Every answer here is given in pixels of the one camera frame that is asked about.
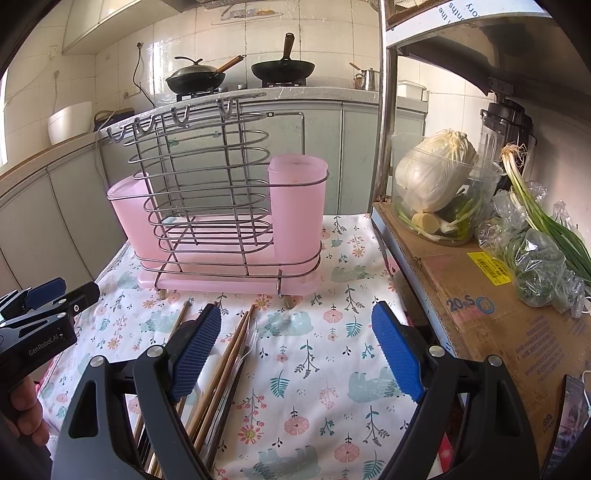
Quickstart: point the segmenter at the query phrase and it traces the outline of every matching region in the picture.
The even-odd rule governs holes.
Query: human hand
[[[45,420],[43,420],[43,409],[37,400],[33,380],[26,377],[12,391],[10,401],[14,408],[22,412],[17,420],[17,425],[6,419],[12,434],[16,438],[19,438],[21,434],[30,435],[36,445],[46,445],[49,440],[49,428]]]

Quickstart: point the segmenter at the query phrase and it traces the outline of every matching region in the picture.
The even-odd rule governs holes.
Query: cardboard box
[[[542,465],[560,420],[563,378],[580,378],[591,367],[591,317],[575,320],[553,307],[528,307],[512,284],[495,286],[468,255],[481,251],[475,240],[457,248],[437,245],[405,230],[389,205],[377,209],[451,333],[458,356],[482,361],[494,353],[505,362]]]

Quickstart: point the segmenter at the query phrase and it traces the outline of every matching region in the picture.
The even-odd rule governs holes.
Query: power cord
[[[144,89],[143,89],[143,88],[142,88],[140,85],[138,85],[138,84],[135,82],[135,75],[138,73],[139,62],[140,62],[140,61],[141,61],[141,59],[142,59],[142,43],[141,43],[141,42],[138,42],[138,44],[137,44],[136,46],[138,47],[138,64],[135,66],[135,71],[134,71],[134,78],[133,78],[134,85],[135,85],[137,88],[139,88],[139,90],[140,90],[140,91],[141,91],[141,92],[144,94],[144,96],[145,96],[145,97],[148,99],[148,101],[149,101],[149,102],[152,104],[152,107],[153,107],[153,108],[156,108],[156,104],[155,104],[155,103],[152,101],[152,99],[151,99],[151,98],[148,96],[148,94],[147,94],[147,93],[144,91]]]

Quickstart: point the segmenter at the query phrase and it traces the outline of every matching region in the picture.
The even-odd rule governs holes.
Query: black frying pan
[[[312,62],[290,58],[295,39],[293,33],[288,33],[285,36],[281,60],[255,63],[252,66],[255,76],[266,83],[291,83],[304,80],[312,75],[315,67]]]

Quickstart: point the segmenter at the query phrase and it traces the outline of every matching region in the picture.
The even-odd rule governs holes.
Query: floral tablecloth
[[[268,295],[175,291],[162,301],[156,291],[138,286],[141,267],[126,244],[98,280],[100,301],[77,320],[77,344],[54,361],[41,387],[52,432],[58,434],[92,356],[115,362],[164,344],[189,297],[189,318],[196,318],[205,304],[219,302],[223,315],[217,348],[223,350],[254,302],[256,352],[246,360],[218,446],[214,478],[379,477],[416,404],[400,391],[388,368],[371,329],[371,310],[385,300],[405,319],[404,309],[369,216],[326,216],[323,225],[322,287],[297,298],[292,310]],[[392,259],[389,263],[395,268]],[[137,399],[130,397],[128,407],[135,424]]]

